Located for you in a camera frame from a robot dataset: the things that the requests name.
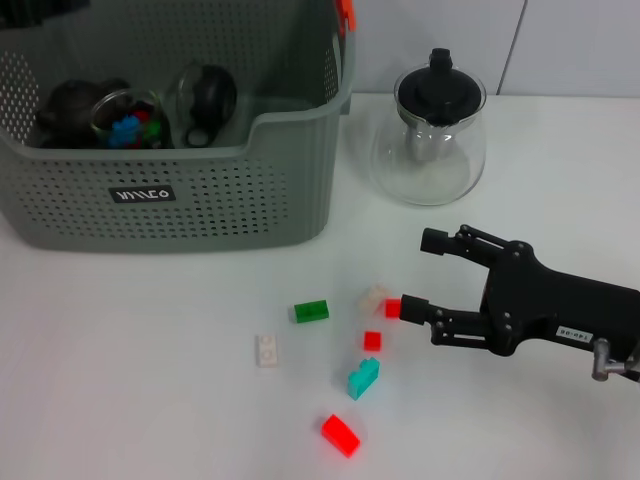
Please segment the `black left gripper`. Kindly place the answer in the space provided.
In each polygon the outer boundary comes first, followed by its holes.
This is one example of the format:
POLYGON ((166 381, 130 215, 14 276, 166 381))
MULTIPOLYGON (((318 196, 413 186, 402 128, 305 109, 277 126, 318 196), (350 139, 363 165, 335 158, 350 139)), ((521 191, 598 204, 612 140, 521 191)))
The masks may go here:
POLYGON ((1 0, 2 28, 30 28, 90 6, 89 0, 1 0))

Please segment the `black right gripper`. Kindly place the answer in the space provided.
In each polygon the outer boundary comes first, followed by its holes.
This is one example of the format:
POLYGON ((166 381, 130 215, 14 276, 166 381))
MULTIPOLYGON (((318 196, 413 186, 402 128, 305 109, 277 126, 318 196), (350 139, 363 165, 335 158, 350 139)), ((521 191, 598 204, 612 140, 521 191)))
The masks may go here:
POLYGON ((539 339, 591 351, 605 339, 614 360, 639 342, 639 292, 544 266, 527 243, 508 242, 469 225, 449 235, 425 228, 420 251, 452 255, 489 268, 481 310, 450 310, 403 295, 400 319, 430 326, 431 343, 514 354, 539 339))

